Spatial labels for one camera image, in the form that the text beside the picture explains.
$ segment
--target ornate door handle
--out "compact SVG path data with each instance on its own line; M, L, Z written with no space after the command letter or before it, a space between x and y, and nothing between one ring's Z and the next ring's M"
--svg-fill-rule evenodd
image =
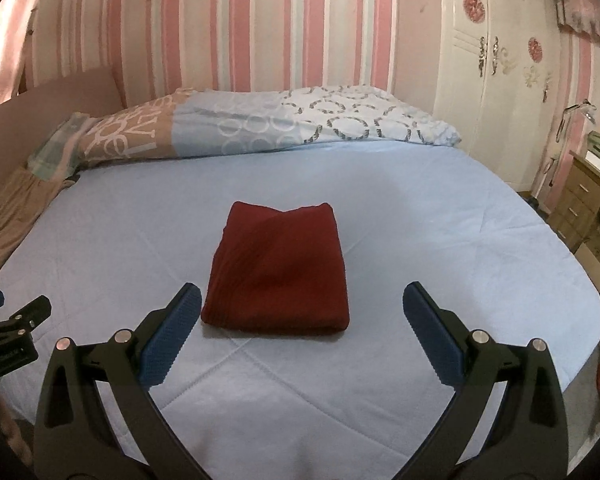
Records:
M498 71L498 54L500 53L500 43L499 39L496 36L496 41L493 43L493 75L496 75Z
M487 61L487 39L483 36L480 38L480 56L478 57L478 70L480 77L484 77L484 64Z

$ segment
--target headboard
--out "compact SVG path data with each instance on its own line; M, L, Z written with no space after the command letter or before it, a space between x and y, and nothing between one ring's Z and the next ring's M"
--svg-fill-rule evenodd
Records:
M74 112L102 117L122 110L110 68L97 68L33 88L0 105L0 188Z

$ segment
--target folded red sweater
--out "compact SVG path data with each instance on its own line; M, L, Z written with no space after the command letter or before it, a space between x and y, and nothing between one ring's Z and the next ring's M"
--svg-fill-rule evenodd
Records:
M344 259L331 206L281 212L234 203L214 255L201 318L267 334L346 329Z

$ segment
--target silver bolt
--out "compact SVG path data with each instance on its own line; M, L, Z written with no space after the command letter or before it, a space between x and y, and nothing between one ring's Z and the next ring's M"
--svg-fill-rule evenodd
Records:
M489 341L489 334L487 334L484 330L476 330L471 334L471 337L474 338L474 341L477 343L486 343Z
M56 343L56 348L58 350L66 350L71 346L71 340L68 337L63 337L62 339L58 339Z
M127 343L131 340L132 336L131 330L125 328L124 330L118 330L113 339L115 339L116 343Z
M534 339L532 345L539 352L544 352L546 350L546 343L542 339Z

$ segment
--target white wardrobe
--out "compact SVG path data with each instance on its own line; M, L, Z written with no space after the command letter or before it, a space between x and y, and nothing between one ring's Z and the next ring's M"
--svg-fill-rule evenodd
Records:
M559 59L552 0L442 0L433 114L516 191L531 188L541 162Z

